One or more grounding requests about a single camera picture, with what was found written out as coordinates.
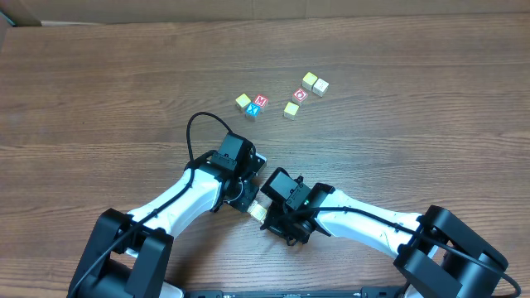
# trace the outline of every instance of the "red cube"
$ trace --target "red cube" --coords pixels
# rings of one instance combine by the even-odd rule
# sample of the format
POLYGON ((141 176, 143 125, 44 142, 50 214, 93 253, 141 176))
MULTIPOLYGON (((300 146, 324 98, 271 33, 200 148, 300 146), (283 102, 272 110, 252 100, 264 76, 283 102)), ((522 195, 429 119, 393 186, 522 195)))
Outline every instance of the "red cube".
POLYGON ((254 99, 254 103, 257 104, 259 106, 259 110, 263 112, 265 107, 267 107, 268 105, 268 98, 261 94, 258 94, 258 96, 256 96, 256 99, 254 99))
POLYGON ((295 91, 295 93, 292 94, 292 102, 298 104, 299 106, 301 106, 301 104, 304 102, 304 100, 307 99, 307 96, 309 96, 309 95, 307 94, 306 91, 304 91, 304 89, 298 88, 295 91))

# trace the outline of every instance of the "yellow cube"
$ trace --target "yellow cube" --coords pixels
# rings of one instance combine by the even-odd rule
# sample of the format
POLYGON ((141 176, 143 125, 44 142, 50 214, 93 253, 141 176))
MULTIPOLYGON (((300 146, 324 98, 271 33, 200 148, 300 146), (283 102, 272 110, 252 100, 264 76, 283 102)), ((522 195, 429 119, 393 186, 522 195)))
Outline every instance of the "yellow cube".
POLYGON ((301 81, 301 85, 305 89, 308 89, 308 90, 311 91, 313 89, 313 85, 315 84, 315 82, 317 80, 318 80, 318 78, 316 77, 316 75, 314 75, 314 74, 309 72, 309 73, 306 74, 304 79, 301 81))
POLYGON ((299 106, 294 103, 288 103, 285 109, 283 110, 283 117, 294 120, 296 112, 298 112, 299 106))
POLYGON ((241 94, 238 98, 235 99, 235 106, 243 112, 247 106, 250 104, 250 99, 246 94, 241 94))

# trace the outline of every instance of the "blue cube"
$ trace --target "blue cube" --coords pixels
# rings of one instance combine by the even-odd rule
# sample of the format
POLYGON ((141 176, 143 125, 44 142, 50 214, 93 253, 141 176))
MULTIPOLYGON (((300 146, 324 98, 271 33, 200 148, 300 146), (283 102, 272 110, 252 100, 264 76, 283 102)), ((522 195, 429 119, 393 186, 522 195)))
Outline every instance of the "blue cube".
POLYGON ((247 106, 247 109, 245 110, 245 117, 249 118, 250 120, 255 121, 256 118, 258 118, 259 109, 260 107, 257 104, 255 103, 249 104, 247 106))

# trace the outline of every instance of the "wooden table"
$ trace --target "wooden table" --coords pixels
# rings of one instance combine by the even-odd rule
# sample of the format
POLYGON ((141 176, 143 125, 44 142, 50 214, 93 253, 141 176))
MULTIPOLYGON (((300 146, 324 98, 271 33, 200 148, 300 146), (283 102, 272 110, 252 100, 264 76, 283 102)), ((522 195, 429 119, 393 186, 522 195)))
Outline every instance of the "wooden table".
MULTIPOLYGON (((282 166, 386 209, 448 208, 529 292, 528 28, 529 15, 508 14, 11 29, 0 55, 0 296, 64 297, 98 216, 180 178, 186 122, 200 110, 254 142, 269 158, 263 177, 282 166), (307 71, 330 90, 287 120, 307 71), (270 97, 257 122, 236 111, 241 93, 270 97)), ((224 134, 197 118, 195 152, 224 134)), ((372 248, 317 233, 289 248, 226 206, 176 240, 166 278, 225 291, 404 282, 372 248)))

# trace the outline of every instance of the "toy block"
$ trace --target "toy block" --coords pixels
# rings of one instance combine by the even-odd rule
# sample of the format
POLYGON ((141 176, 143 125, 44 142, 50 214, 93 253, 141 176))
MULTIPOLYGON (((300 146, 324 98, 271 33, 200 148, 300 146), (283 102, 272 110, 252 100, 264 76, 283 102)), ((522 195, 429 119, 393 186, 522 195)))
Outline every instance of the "toy block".
POLYGON ((246 94, 241 94, 238 98, 235 99, 235 106, 242 112, 250 104, 250 99, 246 94))
POLYGON ((317 80, 318 78, 316 77, 316 75, 309 72, 306 74, 304 79, 301 81, 301 86, 311 91, 311 89, 313 88, 313 85, 315 84, 317 80))
POLYGON ((328 87, 330 87, 328 82, 324 81, 323 79, 318 79, 315 85, 313 85, 313 92, 316 95, 322 97, 324 96, 325 91, 328 90, 328 87))
POLYGON ((245 111, 245 117, 249 118, 250 120, 256 121, 259 115, 259 106, 255 103, 251 103, 247 106, 247 110, 245 111))
POLYGON ((309 96, 309 94, 307 94, 304 89, 298 88, 298 90, 295 91, 294 94, 292 94, 292 102, 301 106, 304 103, 304 100, 307 99, 307 96, 309 96))
POLYGON ((287 106, 283 110, 283 117, 294 120, 299 108, 300 107, 294 103, 287 103, 287 106))
POLYGON ((256 99, 254 99, 254 103, 259 106, 259 111, 263 113, 265 107, 267 107, 268 105, 268 98, 261 94, 258 94, 258 96, 256 96, 256 99))

